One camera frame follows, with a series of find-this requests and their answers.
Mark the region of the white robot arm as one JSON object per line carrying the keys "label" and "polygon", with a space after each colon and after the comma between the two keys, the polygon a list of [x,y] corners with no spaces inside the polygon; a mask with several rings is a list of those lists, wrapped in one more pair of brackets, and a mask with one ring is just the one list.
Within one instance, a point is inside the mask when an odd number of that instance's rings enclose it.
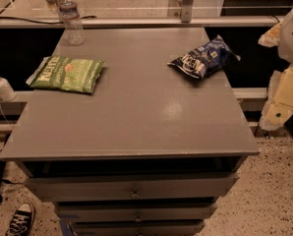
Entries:
{"label": "white robot arm", "polygon": [[273,72],[267,101],[262,110],[260,127],[265,131],[274,131],[293,115],[293,8],[281,23],[259,38],[258,44],[265,47],[276,46],[278,56],[289,63],[283,72]]}

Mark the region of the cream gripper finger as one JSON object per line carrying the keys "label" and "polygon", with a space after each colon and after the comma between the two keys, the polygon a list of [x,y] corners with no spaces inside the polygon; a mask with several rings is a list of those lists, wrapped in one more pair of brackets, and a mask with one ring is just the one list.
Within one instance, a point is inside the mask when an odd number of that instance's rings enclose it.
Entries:
{"label": "cream gripper finger", "polygon": [[283,72],[274,71],[262,110],[260,127],[274,131],[282,127],[293,115],[293,64]]}
{"label": "cream gripper finger", "polygon": [[271,29],[261,35],[258,44],[264,47],[277,46],[279,43],[281,23],[274,25]]}

